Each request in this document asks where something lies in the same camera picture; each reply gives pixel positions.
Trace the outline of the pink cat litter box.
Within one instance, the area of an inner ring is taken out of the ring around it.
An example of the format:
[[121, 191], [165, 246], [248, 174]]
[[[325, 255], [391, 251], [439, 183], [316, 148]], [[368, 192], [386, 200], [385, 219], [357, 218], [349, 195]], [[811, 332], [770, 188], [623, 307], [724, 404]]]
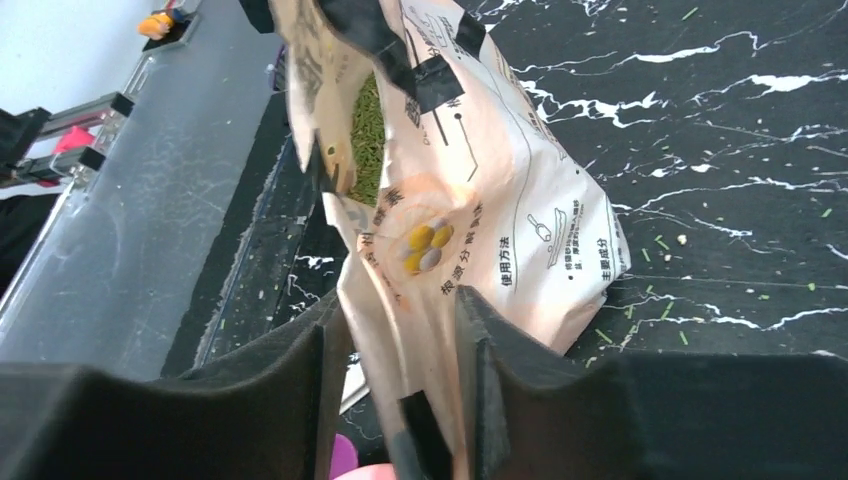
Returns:
[[392, 464], [366, 465], [348, 471], [335, 480], [396, 480], [395, 469]]

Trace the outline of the purple litter scoop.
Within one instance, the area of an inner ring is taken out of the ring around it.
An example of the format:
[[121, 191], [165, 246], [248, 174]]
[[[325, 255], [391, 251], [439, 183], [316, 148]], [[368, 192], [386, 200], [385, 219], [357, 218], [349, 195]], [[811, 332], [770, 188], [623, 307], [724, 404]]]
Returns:
[[343, 434], [335, 435], [329, 479], [336, 479], [359, 467], [358, 452], [353, 442]]

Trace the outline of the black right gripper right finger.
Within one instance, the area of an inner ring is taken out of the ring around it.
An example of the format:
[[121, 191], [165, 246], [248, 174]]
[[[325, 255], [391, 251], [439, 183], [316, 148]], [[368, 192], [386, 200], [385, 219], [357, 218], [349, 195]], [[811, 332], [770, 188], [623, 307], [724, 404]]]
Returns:
[[456, 295], [476, 479], [843, 479], [847, 362], [550, 351], [474, 288]]

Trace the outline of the cat litter bag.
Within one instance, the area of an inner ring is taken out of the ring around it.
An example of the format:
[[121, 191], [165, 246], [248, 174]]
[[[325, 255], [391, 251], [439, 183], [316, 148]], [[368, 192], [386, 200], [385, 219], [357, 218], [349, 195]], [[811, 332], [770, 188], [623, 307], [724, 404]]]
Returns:
[[483, 375], [461, 291], [565, 354], [631, 265], [610, 200], [458, 3], [243, 9], [287, 47], [296, 152], [328, 178], [337, 294], [396, 475], [468, 479]]

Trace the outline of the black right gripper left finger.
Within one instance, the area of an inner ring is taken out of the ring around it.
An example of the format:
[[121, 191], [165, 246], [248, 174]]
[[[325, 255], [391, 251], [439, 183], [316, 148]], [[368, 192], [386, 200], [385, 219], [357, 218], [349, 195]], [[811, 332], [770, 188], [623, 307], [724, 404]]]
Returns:
[[351, 337], [335, 293], [176, 378], [1, 368], [5, 479], [326, 479]]

